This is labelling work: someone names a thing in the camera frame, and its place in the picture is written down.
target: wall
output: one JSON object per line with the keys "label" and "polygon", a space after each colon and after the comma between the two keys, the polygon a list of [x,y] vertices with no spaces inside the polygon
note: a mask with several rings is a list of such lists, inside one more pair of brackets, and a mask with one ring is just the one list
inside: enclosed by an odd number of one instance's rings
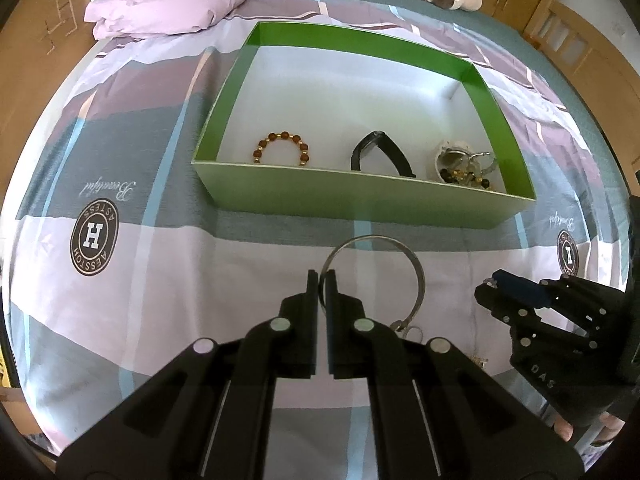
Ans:
{"label": "wall", "polygon": [[640,73],[640,33],[620,0],[558,0],[596,27]]}

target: blue stripe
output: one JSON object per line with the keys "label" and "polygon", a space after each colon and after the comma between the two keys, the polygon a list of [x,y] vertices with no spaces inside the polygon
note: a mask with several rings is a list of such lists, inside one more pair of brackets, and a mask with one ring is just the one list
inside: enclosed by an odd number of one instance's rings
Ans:
{"label": "blue stripe", "polygon": [[[354,236],[364,236],[371,234],[371,222],[368,220],[354,220],[353,221],[353,235]],[[373,243],[371,240],[361,240],[356,242],[356,249],[361,249],[363,251],[372,251]]]}
{"label": "blue stripe", "polygon": [[369,433],[369,406],[351,409],[349,440],[347,442],[347,478],[362,480],[364,476],[364,453]]}
{"label": "blue stripe", "polygon": [[400,20],[405,21],[405,19],[402,16],[400,16],[400,13],[398,12],[398,8],[396,6],[389,5],[389,10],[396,18],[399,18]]}
{"label": "blue stripe", "polygon": [[[577,203],[578,205],[578,209],[580,210],[580,217],[582,218],[582,226],[584,227],[584,233],[586,235],[586,238],[588,241],[591,242],[591,233],[589,232],[589,226],[587,225],[587,219],[584,217],[584,211],[582,210],[582,204],[580,204],[580,199],[578,198],[578,194],[575,192],[574,190],[574,197],[575,197],[575,203]],[[601,239],[600,237],[600,230],[598,230],[598,232],[596,233],[598,240]]]}
{"label": "blue stripe", "polygon": [[120,385],[120,393],[124,400],[129,397],[135,389],[133,385],[133,372],[120,368],[118,370],[118,384]]}
{"label": "blue stripe", "polygon": [[74,125],[74,129],[71,132],[71,136],[69,137],[69,142],[66,144],[65,154],[62,156],[62,161],[60,161],[60,165],[58,166],[58,170],[56,171],[53,180],[51,181],[51,187],[49,188],[49,193],[47,194],[47,199],[44,201],[44,206],[42,207],[42,213],[40,216],[46,216],[47,211],[49,210],[49,204],[51,203],[51,197],[53,196],[53,192],[56,189],[56,184],[58,183],[58,179],[60,178],[60,174],[62,173],[62,169],[65,167],[66,160],[69,158],[69,154],[71,150],[74,148],[76,144],[76,140],[80,136],[80,132],[82,131],[82,127],[84,126],[84,119],[78,117],[76,119],[76,124]]}
{"label": "blue stripe", "polygon": [[22,325],[24,327],[24,364],[26,370],[24,371],[24,383],[27,382],[29,377],[29,369],[31,368],[31,327],[30,317],[28,314],[22,313]]}
{"label": "blue stripe", "polygon": [[[364,236],[372,234],[371,222],[368,220],[353,221],[353,235]],[[356,242],[356,249],[372,251],[372,240]],[[364,452],[369,433],[368,406],[351,409],[351,421],[349,424],[349,440],[347,443],[347,478],[346,480],[362,480],[364,475]]]}
{"label": "blue stripe", "polygon": [[518,213],[515,216],[516,229],[518,230],[518,238],[520,239],[520,247],[523,249],[529,248],[529,241],[527,240],[527,232],[524,229],[524,222],[522,221],[522,213]]}
{"label": "blue stripe", "polygon": [[[158,210],[160,209],[160,202],[162,200],[162,196],[164,195],[166,182],[169,179],[169,171],[171,170],[171,165],[174,161],[175,150],[178,146],[178,139],[180,138],[180,132],[182,131],[182,127],[184,126],[184,118],[187,115],[187,108],[189,107],[190,100],[191,95],[188,95],[182,103],[180,114],[178,115],[178,119],[175,122],[174,129],[171,132],[171,137],[169,137],[169,142],[164,149],[164,154],[162,155],[162,160],[160,161],[160,165],[158,166],[156,178],[154,179],[154,183],[151,186],[149,197],[146,200],[146,208],[144,214],[142,215],[141,225],[153,227],[156,224],[156,219],[158,218]],[[118,384],[120,386],[122,399],[126,399],[134,391],[133,372],[121,368],[118,371]]]}
{"label": "blue stripe", "polygon": [[180,131],[184,125],[184,118],[187,115],[187,107],[191,96],[188,96],[182,103],[178,120],[175,123],[174,130],[171,132],[169,142],[164,149],[164,155],[160,161],[158,172],[156,173],[156,179],[151,187],[151,193],[146,200],[145,213],[142,215],[142,225],[153,227],[156,224],[156,218],[158,217],[158,210],[160,209],[160,201],[164,194],[164,188],[166,187],[166,181],[169,178],[169,171],[171,170],[171,164],[174,161],[175,149],[178,146],[178,139],[180,138]]}

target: jewelry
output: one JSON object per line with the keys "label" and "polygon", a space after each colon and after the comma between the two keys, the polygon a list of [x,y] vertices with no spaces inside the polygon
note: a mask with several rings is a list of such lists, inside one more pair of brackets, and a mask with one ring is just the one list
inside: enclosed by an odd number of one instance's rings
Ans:
{"label": "jewelry", "polygon": [[290,140],[300,148],[300,163],[299,166],[306,166],[309,162],[309,147],[303,142],[299,135],[291,135],[289,132],[282,132],[280,134],[269,134],[266,139],[258,141],[258,149],[254,151],[254,163],[260,164],[260,158],[262,157],[262,150],[264,150],[270,142],[276,140]]}
{"label": "jewelry", "polygon": [[[493,160],[489,166],[482,168],[476,160],[480,156],[492,156]],[[440,167],[438,173],[445,184],[491,190],[491,182],[484,176],[498,167],[498,161],[492,152],[473,153],[461,147],[447,147],[438,155],[436,167]]]}
{"label": "jewelry", "polygon": [[415,341],[416,343],[420,343],[422,344],[422,340],[424,339],[424,332],[422,331],[422,329],[417,326],[417,325],[409,325],[407,328],[405,328],[404,330],[402,330],[402,334],[401,334],[401,338],[402,339],[408,339],[408,335],[409,332],[411,332],[411,330],[417,330],[418,332],[420,332],[420,340],[419,341]]}
{"label": "jewelry", "polygon": [[414,266],[415,275],[418,278],[418,297],[415,299],[414,307],[411,309],[411,312],[409,313],[409,315],[406,317],[404,321],[402,320],[394,321],[389,326],[389,328],[391,328],[391,330],[393,330],[394,332],[402,333],[404,332],[405,329],[407,329],[407,327],[409,326],[409,323],[412,322],[415,315],[418,314],[418,311],[422,306],[422,301],[424,300],[424,293],[426,290],[426,280],[424,278],[424,269],[422,268],[422,264],[420,263],[418,256],[416,256],[415,253],[409,247],[404,245],[402,242],[399,242],[395,238],[390,238],[384,235],[356,236],[355,238],[350,238],[346,242],[341,243],[333,251],[331,251],[331,254],[329,254],[328,258],[324,262],[324,265],[322,266],[322,270],[320,271],[320,278],[318,280],[318,299],[320,300],[320,306],[322,307],[322,310],[326,313],[326,309],[324,307],[324,278],[327,274],[327,271],[329,270],[329,266],[331,265],[331,262],[335,258],[335,255],[338,254],[341,250],[343,250],[346,246],[351,245],[354,242],[358,242],[360,240],[386,240],[387,242],[392,243],[398,249],[400,249],[406,255],[406,257],[409,258],[409,261],[411,262],[412,266]]}
{"label": "jewelry", "polygon": [[373,146],[379,147],[380,151],[388,156],[400,176],[415,178],[404,153],[385,132],[371,132],[358,143],[351,153],[351,171],[360,171],[360,158]]}
{"label": "jewelry", "polygon": [[484,365],[489,362],[489,359],[484,359],[478,355],[472,355],[469,359],[471,359],[474,364],[478,365],[482,370],[484,370]]}

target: bed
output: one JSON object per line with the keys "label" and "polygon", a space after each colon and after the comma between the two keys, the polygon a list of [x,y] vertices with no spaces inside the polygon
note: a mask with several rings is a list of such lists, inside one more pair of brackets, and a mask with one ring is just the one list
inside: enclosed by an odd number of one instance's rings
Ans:
{"label": "bed", "polygon": [[[216,208],[191,156],[235,53],[268,19],[376,30],[473,62],[516,135],[536,205],[490,231]],[[628,191],[610,149],[548,59],[485,15],[419,0],[248,0],[196,34],[101,42],[65,85],[18,164],[31,181],[12,180],[2,212],[5,321],[28,403],[58,450],[197,338],[230,341],[275,316],[307,269],[354,235],[409,245],[427,277],[415,320],[425,340],[449,338],[506,385],[508,328],[472,294],[493,270],[557,278],[567,230],[579,275],[625,288]],[[118,206],[118,243],[100,275],[82,276],[70,232],[101,197]],[[335,269],[341,290],[381,322],[404,318],[414,301],[411,267],[382,244],[357,246]],[[320,341],[324,330],[321,318]],[[366,384],[332,381],[322,345],[318,362],[312,381],[276,386],[265,478],[375,478]],[[520,398],[544,409],[530,392]]]}

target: metal ring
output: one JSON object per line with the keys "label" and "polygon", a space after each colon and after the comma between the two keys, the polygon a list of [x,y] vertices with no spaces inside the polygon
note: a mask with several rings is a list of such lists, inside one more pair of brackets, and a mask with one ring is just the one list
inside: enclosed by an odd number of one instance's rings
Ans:
{"label": "metal ring", "polygon": [[471,162],[473,159],[475,159],[478,156],[490,156],[493,157],[491,164],[489,166],[487,166],[486,168],[484,168],[484,170],[482,168],[480,168],[480,177],[484,177],[485,175],[488,175],[489,173],[493,173],[495,171],[495,168],[498,167],[498,159],[495,157],[495,155],[492,152],[481,152],[481,153],[474,153],[473,155],[471,155],[469,157],[469,162]]}
{"label": "metal ring", "polygon": [[409,325],[407,328],[402,330],[402,339],[406,339],[407,336],[409,335],[409,332],[411,332],[411,330],[414,330],[414,329],[420,331],[420,341],[418,341],[418,343],[422,344],[422,340],[424,339],[424,332],[417,325]]}
{"label": "metal ring", "polygon": [[359,242],[361,240],[386,240],[387,242],[395,245],[396,248],[400,249],[406,255],[406,257],[409,258],[412,266],[414,266],[415,275],[418,278],[418,297],[415,299],[414,307],[411,309],[411,312],[404,321],[398,320],[390,325],[391,330],[393,330],[394,332],[402,332],[409,326],[409,323],[412,322],[415,315],[418,314],[418,311],[422,306],[422,301],[424,300],[424,292],[426,290],[426,280],[424,279],[424,269],[422,268],[422,264],[420,263],[418,256],[416,256],[415,253],[402,242],[399,242],[395,238],[391,238],[385,235],[356,236],[354,238],[350,238],[346,242],[341,243],[333,251],[331,251],[331,254],[329,254],[328,258],[324,262],[324,265],[322,266],[322,270],[320,271],[320,279],[318,281],[318,298],[320,299],[322,310],[326,314],[326,308],[324,306],[324,277],[326,276],[327,271],[329,270],[329,266],[334,260],[335,255],[343,250],[346,246],[355,242]]}

